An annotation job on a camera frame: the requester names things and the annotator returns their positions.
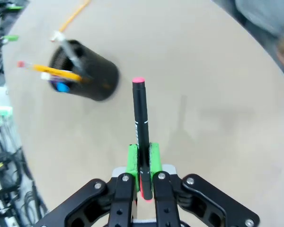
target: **black marker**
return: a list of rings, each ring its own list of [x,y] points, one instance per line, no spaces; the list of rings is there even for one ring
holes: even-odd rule
[[[138,144],[138,170],[140,170],[140,191],[145,200],[152,199],[150,174],[150,140],[146,105],[145,79],[133,79],[133,109]]]

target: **black metal frame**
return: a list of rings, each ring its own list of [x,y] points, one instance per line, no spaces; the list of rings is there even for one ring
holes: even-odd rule
[[[153,176],[156,223],[132,223],[137,204],[134,182],[135,178],[128,173],[112,177],[108,183],[93,179],[38,221],[35,227],[86,227],[108,213],[108,227],[179,227],[177,205],[209,227],[246,227],[249,219],[254,227],[260,223],[257,214],[200,176],[190,174],[180,179],[164,171]]]

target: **yellow object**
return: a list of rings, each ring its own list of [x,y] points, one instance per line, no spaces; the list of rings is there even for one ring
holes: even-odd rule
[[[66,29],[67,25],[68,25],[72,20],[74,20],[74,18],[90,3],[90,1],[91,1],[91,0],[86,0],[86,1],[84,2],[84,4],[81,5],[81,6],[79,7],[79,9],[77,9],[77,11],[74,12],[74,14],[59,28],[59,32],[63,32],[63,31]]]
[[[3,166],[3,162],[0,162],[0,168]]]
[[[58,70],[58,69],[54,69],[51,67],[47,67],[44,65],[37,65],[37,64],[33,64],[33,69],[39,72],[47,72],[50,73],[52,75],[61,77],[61,78],[65,78],[65,79],[71,79],[71,80],[75,80],[75,81],[82,81],[81,76],[73,73],[73,72],[68,72],[68,71],[63,71],[63,70]]]

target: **person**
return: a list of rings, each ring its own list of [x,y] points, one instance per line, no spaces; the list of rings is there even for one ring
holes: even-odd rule
[[[261,44],[284,72],[284,0],[213,0]]]

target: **blue pen cap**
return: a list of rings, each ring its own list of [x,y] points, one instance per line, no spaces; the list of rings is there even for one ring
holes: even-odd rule
[[[60,91],[60,92],[68,93],[70,91],[70,88],[66,84],[64,84],[62,82],[58,82],[56,84],[56,87],[57,87],[57,90]]]

